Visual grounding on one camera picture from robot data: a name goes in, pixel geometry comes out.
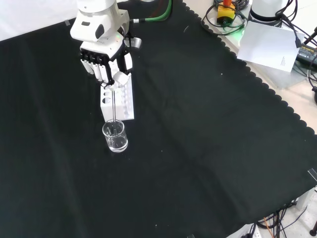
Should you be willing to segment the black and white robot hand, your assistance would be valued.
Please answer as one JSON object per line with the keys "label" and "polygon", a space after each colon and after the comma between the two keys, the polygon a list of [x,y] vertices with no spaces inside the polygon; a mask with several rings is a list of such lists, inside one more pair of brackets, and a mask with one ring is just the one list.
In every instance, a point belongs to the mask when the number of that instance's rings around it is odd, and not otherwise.
{"label": "black and white robot hand", "polygon": [[128,83],[133,68],[130,50],[139,49],[141,44],[140,38],[118,32],[103,43],[83,42],[81,63],[103,88],[115,91]]}

